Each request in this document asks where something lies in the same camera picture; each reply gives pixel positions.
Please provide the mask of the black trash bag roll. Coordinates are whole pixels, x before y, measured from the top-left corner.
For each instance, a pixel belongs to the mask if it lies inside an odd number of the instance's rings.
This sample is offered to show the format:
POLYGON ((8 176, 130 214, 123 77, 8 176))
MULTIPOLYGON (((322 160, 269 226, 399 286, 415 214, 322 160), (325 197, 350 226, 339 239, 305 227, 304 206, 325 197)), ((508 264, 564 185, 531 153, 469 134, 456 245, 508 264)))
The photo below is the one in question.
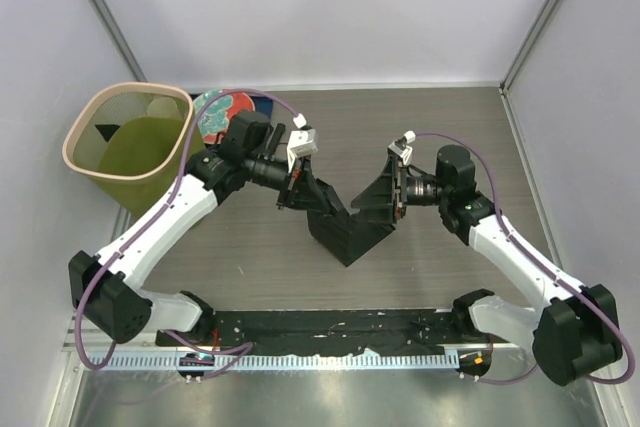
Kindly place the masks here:
POLYGON ((268 141, 266 152, 267 155, 272 157, 275 155, 277 148, 281 145, 282 137, 286 132, 286 126, 283 123, 278 123, 268 141))

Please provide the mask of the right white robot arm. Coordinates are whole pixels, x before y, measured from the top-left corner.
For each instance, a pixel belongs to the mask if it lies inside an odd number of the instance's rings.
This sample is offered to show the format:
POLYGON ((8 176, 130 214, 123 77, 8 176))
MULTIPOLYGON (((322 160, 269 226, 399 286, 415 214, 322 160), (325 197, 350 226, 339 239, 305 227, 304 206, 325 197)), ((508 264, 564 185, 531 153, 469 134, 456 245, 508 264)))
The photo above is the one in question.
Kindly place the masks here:
POLYGON ((510 280, 527 307, 487 291, 457 301, 451 327, 465 342, 488 334, 527 350, 553 383, 565 386, 623 356, 616 301, 602 285, 585 286, 533 248, 475 181, 470 151, 441 147, 435 171, 410 165, 407 140, 393 142, 381 174, 351 203, 369 223, 395 224, 409 206, 435 206, 444 227, 510 280))

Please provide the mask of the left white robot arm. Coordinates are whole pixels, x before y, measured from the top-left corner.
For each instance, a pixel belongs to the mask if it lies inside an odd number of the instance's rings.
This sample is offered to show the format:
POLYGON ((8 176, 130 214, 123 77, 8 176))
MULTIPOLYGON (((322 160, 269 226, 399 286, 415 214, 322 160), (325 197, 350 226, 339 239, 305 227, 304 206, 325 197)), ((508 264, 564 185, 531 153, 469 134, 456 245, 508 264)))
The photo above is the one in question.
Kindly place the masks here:
POLYGON ((190 345, 213 332, 213 310, 192 293, 146 291, 145 280, 174 244, 248 182, 277 191, 280 208, 329 214, 326 187, 311 171, 317 132, 298 115, 283 159, 266 148, 273 131, 259 112, 236 114, 222 143, 193 154, 176 181, 118 240, 69 263, 78 319, 87 318, 112 341, 124 344, 145 330, 175 331, 190 345))

